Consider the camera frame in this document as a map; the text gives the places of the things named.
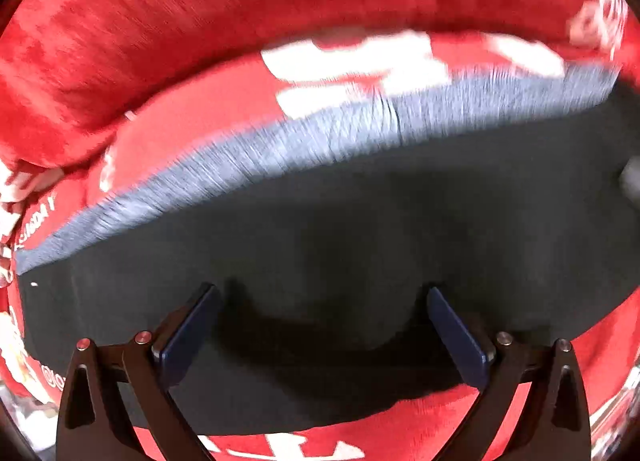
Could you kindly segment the red blanket with white characters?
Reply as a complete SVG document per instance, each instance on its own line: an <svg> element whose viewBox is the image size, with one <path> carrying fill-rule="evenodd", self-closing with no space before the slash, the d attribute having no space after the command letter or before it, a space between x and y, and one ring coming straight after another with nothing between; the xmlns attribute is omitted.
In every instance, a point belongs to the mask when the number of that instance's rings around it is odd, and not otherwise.
<svg viewBox="0 0 640 461"><path fill-rule="evenodd" d="M639 0L1 0L2 458L58 460L70 366L26 349L18 253L206 144L471 76L559 80L573 65L613 71L639 96ZM82 339L136 333L81 337L70 360ZM639 283L565 340L589 460L637 459ZM209 460L438 460L479 393L460 377L365 418L194 433Z"/></svg>

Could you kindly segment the dark pants with grey waistband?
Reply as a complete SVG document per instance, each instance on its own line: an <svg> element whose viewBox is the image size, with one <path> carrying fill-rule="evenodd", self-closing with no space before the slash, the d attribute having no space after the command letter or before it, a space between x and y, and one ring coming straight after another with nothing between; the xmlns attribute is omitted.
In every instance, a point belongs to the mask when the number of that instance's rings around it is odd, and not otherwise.
<svg viewBox="0 0 640 461"><path fill-rule="evenodd" d="M460 377L439 283L488 329L574 339L639 283L639 96L599 65L471 76L206 144L17 255L32 357L152 329L201 285L219 316L175 389L195 432L374 415Z"/></svg>

